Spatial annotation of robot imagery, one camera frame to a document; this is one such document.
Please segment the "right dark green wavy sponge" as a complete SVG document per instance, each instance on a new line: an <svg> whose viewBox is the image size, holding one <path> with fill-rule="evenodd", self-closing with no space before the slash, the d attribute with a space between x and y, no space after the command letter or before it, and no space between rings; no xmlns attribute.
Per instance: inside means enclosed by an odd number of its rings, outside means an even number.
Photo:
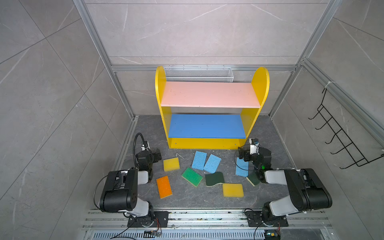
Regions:
<svg viewBox="0 0 384 240"><path fill-rule="evenodd" d="M257 186L257 185L260 183L260 180L259 180L259 178L258 178L258 175L257 175L255 172L249 174L249 175L246 177L246 179L251 183L251 185L252 185L253 187Z"/></svg>

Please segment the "bright green yellow sponge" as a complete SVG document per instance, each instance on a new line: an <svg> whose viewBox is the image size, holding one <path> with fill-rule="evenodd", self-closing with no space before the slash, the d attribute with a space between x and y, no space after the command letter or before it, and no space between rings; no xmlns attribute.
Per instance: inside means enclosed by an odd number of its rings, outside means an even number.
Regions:
<svg viewBox="0 0 384 240"><path fill-rule="evenodd" d="M193 171L191 168L187 168L183 174L182 178L188 181L190 184L192 184L194 187L197 187L200 182L202 181L203 177Z"/></svg>

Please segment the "aluminium rail base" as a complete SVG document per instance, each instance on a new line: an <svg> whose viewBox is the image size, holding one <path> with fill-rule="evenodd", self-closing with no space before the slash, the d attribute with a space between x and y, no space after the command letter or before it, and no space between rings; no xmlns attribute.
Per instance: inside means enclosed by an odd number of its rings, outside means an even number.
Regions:
<svg viewBox="0 0 384 240"><path fill-rule="evenodd" d="M323 211L293 214L264 224L251 209L156 210L143 227L133 217L89 211L82 240L337 240Z"/></svg>

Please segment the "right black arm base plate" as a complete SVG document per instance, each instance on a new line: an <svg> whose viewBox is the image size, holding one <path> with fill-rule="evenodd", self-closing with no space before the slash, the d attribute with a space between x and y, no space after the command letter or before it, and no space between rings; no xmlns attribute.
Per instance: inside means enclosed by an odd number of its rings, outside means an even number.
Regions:
<svg viewBox="0 0 384 240"><path fill-rule="evenodd" d="M266 227L288 227L288 221L285 216L265 217L261 211L245 210L244 212L249 227L266 226Z"/></svg>

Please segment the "yellow shelf with coloured boards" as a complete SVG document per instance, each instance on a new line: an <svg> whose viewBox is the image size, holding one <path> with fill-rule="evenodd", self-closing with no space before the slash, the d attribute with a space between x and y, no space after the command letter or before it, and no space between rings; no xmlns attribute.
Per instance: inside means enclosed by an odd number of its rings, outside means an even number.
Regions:
<svg viewBox="0 0 384 240"><path fill-rule="evenodd" d="M171 149L236 150L245 145L267 100L270 74L260 67L249 83L171 82L155 74L156 97ZM234 108L237 115L175 114L172 108Z"/></svg>

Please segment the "dark green wavy sponge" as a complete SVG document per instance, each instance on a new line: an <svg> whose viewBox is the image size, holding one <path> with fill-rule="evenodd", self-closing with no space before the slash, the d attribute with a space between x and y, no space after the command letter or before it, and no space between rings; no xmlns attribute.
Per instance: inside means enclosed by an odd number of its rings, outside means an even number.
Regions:
<svg viewBox="0 0 384 240"><path fill-rule="evenodd" d="M259 178L258 178L258 175L257 175L255 172L249 174L249 175L246 177L246 179L251 183L251 185L252 185L253 187L257 186L257 185L260 183L260 180L259 180Z"/></svg>
<svg viewBox="0 0 384 240"><path fill-rule="evenodd" d="M224 184L225 179L222 172L216 172L213 174L205 175L205 182L207 187L213 187L216 185Z"/></svg>

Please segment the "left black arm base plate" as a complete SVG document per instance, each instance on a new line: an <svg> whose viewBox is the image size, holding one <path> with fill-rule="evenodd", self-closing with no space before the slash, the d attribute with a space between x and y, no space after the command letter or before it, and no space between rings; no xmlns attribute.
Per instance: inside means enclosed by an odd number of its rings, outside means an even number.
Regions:
<svg viewBox="0 0 384 240"><path fill-rule="evenodd" d="M134 217L130 215L128 217L127 227L130 228L166 228L169 221L169 212L167 211L155 211L149 213L145 217Z"/></svg>

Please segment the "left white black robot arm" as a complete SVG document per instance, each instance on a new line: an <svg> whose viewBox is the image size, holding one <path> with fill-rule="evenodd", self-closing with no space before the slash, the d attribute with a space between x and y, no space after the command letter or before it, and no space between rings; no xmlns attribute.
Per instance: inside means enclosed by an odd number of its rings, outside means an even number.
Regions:
<svg viewBox="0 0 384 240"><path fill-rule="evenodd" d="M134 154L138 165L129 170L111 171L96 207L106 213L124 213L126 216L153 221L155 213L150 202L139 198L138 186L153 179L153 164L162 159L160 150L143 150Z"/></svg>

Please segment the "orange yellow sponge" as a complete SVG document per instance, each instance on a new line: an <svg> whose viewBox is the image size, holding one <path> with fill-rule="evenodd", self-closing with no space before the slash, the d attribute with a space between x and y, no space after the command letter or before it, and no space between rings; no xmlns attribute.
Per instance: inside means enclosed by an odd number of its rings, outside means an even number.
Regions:
<svg viewBox="0 0 384 240"><path fill-rule="evenodd" d="M160 199L164 199L173 194L168 176L158 178L156 179L156 182L158 186Z"/></svg>

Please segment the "large yellow sponge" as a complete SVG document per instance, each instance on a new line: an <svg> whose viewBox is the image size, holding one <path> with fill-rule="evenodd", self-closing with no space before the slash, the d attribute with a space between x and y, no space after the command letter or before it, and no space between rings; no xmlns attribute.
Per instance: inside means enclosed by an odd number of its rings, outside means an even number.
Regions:
<svg viewBox="0 0 384 240"><path fill-rule="evenodd" d="M223 184L223 196L227 198L243 198L242 184Z"/></svg>

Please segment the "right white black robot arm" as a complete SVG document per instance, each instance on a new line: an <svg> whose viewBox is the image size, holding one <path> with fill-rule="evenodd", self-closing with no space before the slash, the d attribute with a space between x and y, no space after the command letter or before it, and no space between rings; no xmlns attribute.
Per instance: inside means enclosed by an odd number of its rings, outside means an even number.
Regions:
<svg viewBox="0 0 384 240"><path fill-rule="evenodd" d="M264 221L332 206L331 195L313 169L273 169L272 152L258 143L239 147L238 157L254 166L247 177L250 182L288 187L289 194L286 197L264 204L261 212Z"/></svg>

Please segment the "small yellow sponge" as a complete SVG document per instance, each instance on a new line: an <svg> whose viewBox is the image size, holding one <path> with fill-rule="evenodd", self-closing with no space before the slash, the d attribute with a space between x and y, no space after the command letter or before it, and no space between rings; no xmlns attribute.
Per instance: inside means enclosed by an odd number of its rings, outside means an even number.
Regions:
<svg viewBox="0 0 384 240"><path fill-rule="evenodd" d="M170 171L175 171L180 169L180 163L179 163L178 157L164 160L163 163L164 163L165 172L170 172Z"/></svg>

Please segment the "light blue sponge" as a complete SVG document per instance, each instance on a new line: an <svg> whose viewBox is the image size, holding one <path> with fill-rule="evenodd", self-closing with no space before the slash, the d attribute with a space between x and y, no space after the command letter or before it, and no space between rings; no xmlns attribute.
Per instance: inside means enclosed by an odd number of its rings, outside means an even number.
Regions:
<svg viewBox="0 0 384 240"><path fill-rule="evenodd" d="M192 163L192 169L203 170L207 158L207 153L196 151Z"/></svg>
<svg viewBox="0 0 384 240"><path fill-rule="evenodd" d="M214 174L217 171L217 168L221 162L221 158L211 154L204 166L204 171Z"/></svg>
<svg viewBox="0 0 384 240"><path fill-rule="evenodd" d="M249 163L244 159L236 159L236 175L241 177L247 177L249 175Z"/></svg>

